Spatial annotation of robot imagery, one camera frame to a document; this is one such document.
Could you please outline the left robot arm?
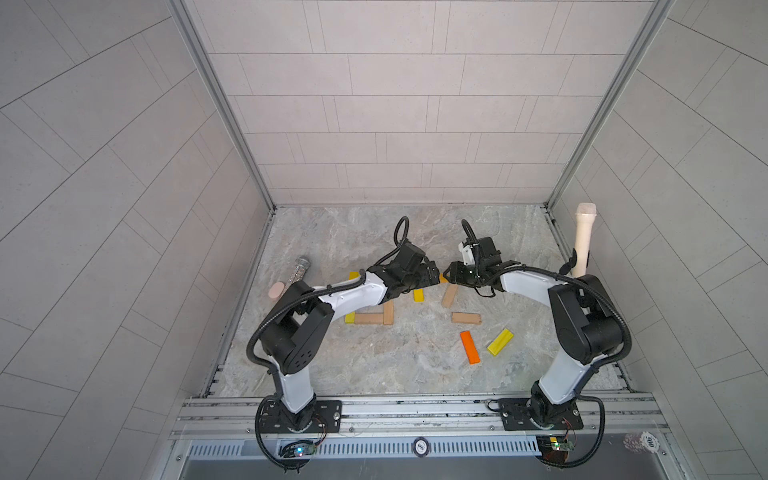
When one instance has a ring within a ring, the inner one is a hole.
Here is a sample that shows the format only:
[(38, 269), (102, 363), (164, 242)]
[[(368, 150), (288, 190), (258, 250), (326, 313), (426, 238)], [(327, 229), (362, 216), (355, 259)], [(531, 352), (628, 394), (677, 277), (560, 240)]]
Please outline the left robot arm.
[(333, 321), (439, 283), (436, 263), (404, 240), (354, 279), (321, 287), (298, 281), (288, 287), (245, 350), (246, 358), (273, 378), (275, 395), (270, 403), (278, 407), (280, 424), (299, 432), (312, 422), (317, 396), (308, 366)]

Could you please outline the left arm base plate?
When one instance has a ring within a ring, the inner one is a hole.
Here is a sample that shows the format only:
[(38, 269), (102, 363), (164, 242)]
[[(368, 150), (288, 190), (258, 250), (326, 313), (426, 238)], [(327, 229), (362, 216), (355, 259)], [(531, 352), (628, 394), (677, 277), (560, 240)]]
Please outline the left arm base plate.
[(338, 400), (313, 400), (294, 413), (282, 400), (266, 399), (256, 415), (256, 426), (266, 434), (338, 433), (341, 414)]

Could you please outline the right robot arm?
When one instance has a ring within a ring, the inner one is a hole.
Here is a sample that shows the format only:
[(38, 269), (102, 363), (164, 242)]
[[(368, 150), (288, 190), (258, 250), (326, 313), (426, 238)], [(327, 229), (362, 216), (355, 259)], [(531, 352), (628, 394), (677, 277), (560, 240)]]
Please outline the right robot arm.
[(561, 425), (571, 430), (567, 415), (579, 401), (598, 405), (598, 431), (586, 454), (569, 461), (566, 457), (553, 458), (555, 449), (550, 448), (540, 462), (559, 469), (587, 463), (602, 443), (606, 409), (600, 398), (585, 395), (583, 389), (603, 366), (625, 358), (632, 349), (627, 322), (601, 281), (584, 272), (589, 256), (587, 245), (581, 243), (574, 248), (568, 261), (554, 272), (504, 261), (490, 237), (477, 237), (466, 221), (462, 227), (467, 235), (459, 245), (462, 259), (443, 272), (448, 282), (476, 292), (488, 287), (492, 295), (522, 295), (551, 310), (559, 351), (546, 373), (531, 387), (527, 403), (530, 422), (540, 430)]

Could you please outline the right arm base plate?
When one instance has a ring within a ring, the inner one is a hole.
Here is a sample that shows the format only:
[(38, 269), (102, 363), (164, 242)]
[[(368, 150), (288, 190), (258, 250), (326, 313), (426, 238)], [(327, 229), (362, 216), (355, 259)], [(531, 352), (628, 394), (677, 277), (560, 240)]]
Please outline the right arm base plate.
[(584, 428), (575, 399), (555, 405), (546, 397), (502, 398), (498, 400), (498, 410), (505, 431)]

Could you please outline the tan wood block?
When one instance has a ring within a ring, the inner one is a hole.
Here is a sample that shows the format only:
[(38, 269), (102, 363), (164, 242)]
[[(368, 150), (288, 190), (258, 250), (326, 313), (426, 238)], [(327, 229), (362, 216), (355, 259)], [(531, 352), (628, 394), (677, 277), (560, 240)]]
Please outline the tan wood block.
[(354, 319), (355, 325), (383, 325), (383, 313), (356, 313)]
[(383, 324), (386, 326), (394, 324), (394, 302), (392, 300), (383, 304)]
[(456, 324), (481, 325), (482, 316), (478, 313), (453, 312), (451, 321)]
[(459, 286), (457, 284), (448, 284), (447, 288), (445, 290), (445, 293), (443, 295), (441, 305), (443, 308), (450, 309), (454, 302), (455, 298), (457, 296)]

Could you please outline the red orange block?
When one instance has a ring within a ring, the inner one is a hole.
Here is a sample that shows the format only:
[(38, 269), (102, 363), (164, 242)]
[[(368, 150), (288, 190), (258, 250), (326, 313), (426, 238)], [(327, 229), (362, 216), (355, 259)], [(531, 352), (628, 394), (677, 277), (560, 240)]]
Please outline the red orange block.
[(470, 331), (462, 331), (460, 333), (460, 339), (462, 346), (467, 356), (468, 363), (470, 365), (479, 364), (481, 362), (480, 355), (473, 340)]

